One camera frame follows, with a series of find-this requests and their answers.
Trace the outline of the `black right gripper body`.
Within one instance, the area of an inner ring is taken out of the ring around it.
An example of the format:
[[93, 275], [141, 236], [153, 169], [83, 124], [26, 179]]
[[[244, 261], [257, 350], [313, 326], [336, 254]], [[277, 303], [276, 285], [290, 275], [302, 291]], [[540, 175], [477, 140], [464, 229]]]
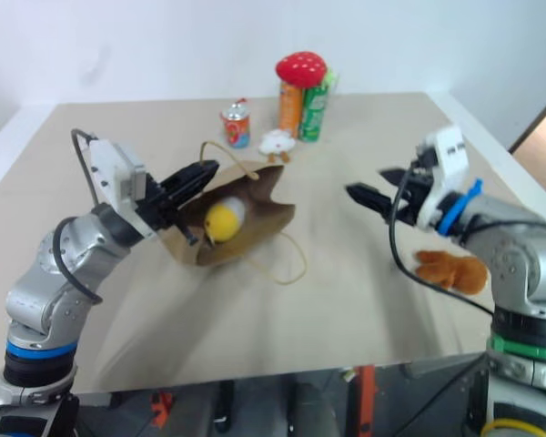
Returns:
[[427, 206], [427, 199], [432, 190], [434, 177], [430, 168], [420, 160], [413, 160], [408, 168], [409, 180], [406, 187], [397, 188], [399, 200], [392, 203], [394, 221], [401, 221], [412, 227], [419, 227], [420, 211]]

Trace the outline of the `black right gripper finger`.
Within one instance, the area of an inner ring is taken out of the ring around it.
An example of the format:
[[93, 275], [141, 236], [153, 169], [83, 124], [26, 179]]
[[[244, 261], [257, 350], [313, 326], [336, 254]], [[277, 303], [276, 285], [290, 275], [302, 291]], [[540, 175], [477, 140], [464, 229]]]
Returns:
[[362, 182], [348, 184], [345, 189], [350, 198], [357, 204], [376, 212], [385, 223], [389, 223], [392, 211], [390, 197]]
[[409, 180], [409, 170], [404, 168], [385, 168], [379, 172], [380, 176], [397, 188], [406, 187]]

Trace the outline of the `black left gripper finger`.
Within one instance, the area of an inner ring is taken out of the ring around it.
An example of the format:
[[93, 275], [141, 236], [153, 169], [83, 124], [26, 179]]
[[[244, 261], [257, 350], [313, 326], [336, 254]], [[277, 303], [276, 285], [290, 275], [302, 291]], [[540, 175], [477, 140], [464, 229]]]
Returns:
[[177, 218], [176, 227], [178, 228], [180, 233], [185, 237], [188, 246], [194, 246], [198, 242], [197, 237], [190, 230], [190, 228], [188, 227], [188, 225], [184, 222], [182, 218]]
[[197, 161], [164, 179], [160, 185], [169, 201], [189, 201], [215, 177], [218, 169], [216, 160]]

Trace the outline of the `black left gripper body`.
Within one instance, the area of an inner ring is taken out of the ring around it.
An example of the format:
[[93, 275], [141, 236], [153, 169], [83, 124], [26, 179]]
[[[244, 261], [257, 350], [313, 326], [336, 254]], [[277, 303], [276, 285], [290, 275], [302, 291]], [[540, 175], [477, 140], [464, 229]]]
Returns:
[[136, 213], [154, 231], [176, 227], [182, 229], [179, 209], [187, 202], [183, 178], [172, 174], [157, 181], [147, 174], [143, 199], [136, 202]]

